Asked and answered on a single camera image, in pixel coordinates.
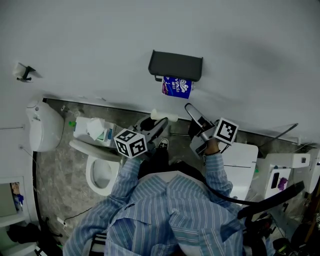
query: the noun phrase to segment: tissue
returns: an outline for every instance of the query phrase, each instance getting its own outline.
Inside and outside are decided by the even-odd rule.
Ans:
[[[105,132],[105,120],[101,118],[92,118],[86,124],[87,132],[93,140],[96,140]]]

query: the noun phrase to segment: striped shirt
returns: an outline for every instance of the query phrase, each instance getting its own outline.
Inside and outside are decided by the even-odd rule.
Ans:
[[[167,256],[179,247],[187,256],[244,254],[239,205],[182,175],[168,183],[157,175],[139,183],[139,167],[138,159],[128,159],[111,194],[74,229],[63,255],[83,255],[87,241],[98,233],[106,233],[105,256]],[[207,156],[205,179],[212,189],[230,196],[233,185],[220,153]],[[268,256],[273,255],[269,239],[266,247]]]

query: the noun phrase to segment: purple object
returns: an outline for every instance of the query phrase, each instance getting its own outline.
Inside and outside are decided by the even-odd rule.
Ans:
[[[278,189],[281,190],[281,191],[284,191],[285,190],[285,185],[286,183],[288,182],[288,180],[284,177],[282,177],[279,181],[279,184],[278,184]]]
[[[162,79],[162,93],[169,96],[189,99],[193,82],[164,76]]]

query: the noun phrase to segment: bathroom wall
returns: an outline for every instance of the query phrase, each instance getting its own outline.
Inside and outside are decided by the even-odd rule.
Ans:
[[[208,118],[270,135],[299,123],[287,138],[320,143],[319,27],[317,0],[3,0],[1,90],[188,118],[186,100],[161,94],[150,56],[204,57],[189,101]],[[18,61],[41,78],[16,81]]]
[[[25,114],[26,104],[37,94],[36,90],[26,87],[17,88],[1,84],[0,93],[0,127],[19,127],[25,129],[0,130],[0,180],[2,178],[23,177],[27,210],[31,221],[37,221],[34,200],[32,158],[18,145],[23,145],[32,154],[29,147],[29,121]]]

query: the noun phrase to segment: small box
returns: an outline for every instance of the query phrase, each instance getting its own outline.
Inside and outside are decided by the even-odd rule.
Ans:
[[[239,125],[231,122],[227,119],[220,118],[218,125],[216,126],[213,137],[218,140],[231,145],[234,143]]]
[[[162,93],[169,96],[189,99],[193,82],[164,76],[162,79]]]
[[[114,137],[114,141],[118,152],[130,159],[148,150],[145,136],[132,130],[123,129]]]

